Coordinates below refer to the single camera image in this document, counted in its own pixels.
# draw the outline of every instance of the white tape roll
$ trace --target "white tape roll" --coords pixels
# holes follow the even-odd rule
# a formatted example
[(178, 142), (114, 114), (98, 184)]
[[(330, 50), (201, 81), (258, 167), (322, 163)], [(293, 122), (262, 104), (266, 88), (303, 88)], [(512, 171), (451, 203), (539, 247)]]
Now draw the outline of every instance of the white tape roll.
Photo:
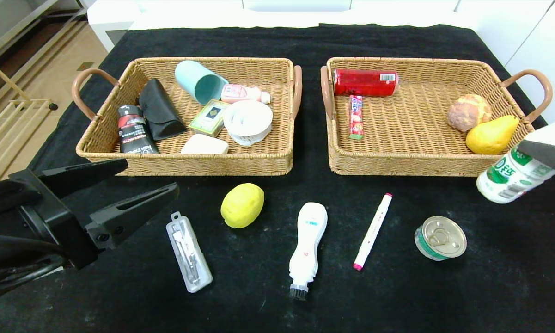
[(224, 110), (224, 127), (242, 146), (251, 146), (271, 131), (273, 112), (259, 101), (238, 101)]

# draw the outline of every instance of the yellow lemon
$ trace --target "yellow lemon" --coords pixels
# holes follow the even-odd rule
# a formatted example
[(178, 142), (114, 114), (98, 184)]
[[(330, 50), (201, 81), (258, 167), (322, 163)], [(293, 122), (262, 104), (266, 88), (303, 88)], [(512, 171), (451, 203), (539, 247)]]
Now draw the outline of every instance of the yellow lemon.
[(220, 213), (231, 228), (244, 228), (251, 224), (263, 208), (265, 193), (255, 184), (240, 184), (222, 201)]
[(516, 116), (503, 116), (478, 124), (466, 135), (466, 145), (475, 154), (499, 154), (509, 144), (519, 123)]

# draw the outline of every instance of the barcode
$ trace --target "barcode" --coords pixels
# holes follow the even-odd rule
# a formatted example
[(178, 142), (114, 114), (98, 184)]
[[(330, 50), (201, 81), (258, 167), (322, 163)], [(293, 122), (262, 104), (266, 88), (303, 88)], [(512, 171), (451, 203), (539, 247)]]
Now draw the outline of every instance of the barcode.
[(499, 196), (510, 199), (519, 194), (520, 192), (525, 191), (526, 188), (522, 187), (518, 184), (511, 184), (505, 190), (499, 192)]
[(396, 74), (380, 74), (381, 81), (394, 81), (396, 80)]

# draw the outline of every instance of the green label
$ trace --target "green label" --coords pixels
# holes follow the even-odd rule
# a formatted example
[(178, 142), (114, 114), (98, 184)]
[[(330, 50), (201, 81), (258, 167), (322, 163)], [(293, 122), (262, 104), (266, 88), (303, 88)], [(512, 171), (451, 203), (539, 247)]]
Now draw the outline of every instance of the green label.
[(507, 157), (503, 156), (501, 160), (487, 169), (487, 177), (489, 177), (493, 183), (505, 184), (509, 181), (509, 177), (515, 172), (516, 171), (507, 164)]
[(544, 164), (540, 164), (536, 169), (534, 169), (532, 171), (532, 174), (537, 176), (537, 177), (544, 177), (550, 171), (552, 171), (551, 168), (549, 168), (548, 166), (546, 166)]
[(528, 164), (528, 162), (530, 162), (532, 160), (532, 158), (530, 156), (520, 152), (517, 148), (518, 148), (517, 146), (512, 148), (511, 154), (512, 154), (513, 160), (515, 160), (516, 163), (518, 163), (520, 165)]

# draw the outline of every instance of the wooden rack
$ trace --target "wooden rack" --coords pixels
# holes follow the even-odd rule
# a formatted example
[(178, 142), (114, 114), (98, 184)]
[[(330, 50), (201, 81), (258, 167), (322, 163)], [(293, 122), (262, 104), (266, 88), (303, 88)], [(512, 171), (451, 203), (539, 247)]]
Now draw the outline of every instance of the wooden rack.
[(31, 99), (11, 78), (0, 70), (0, 78), (13, 91), (11, 99), (0, 111), (0, 180), (26, 142), (32, 137), (51, 110), (57, 105), (50, 99)]

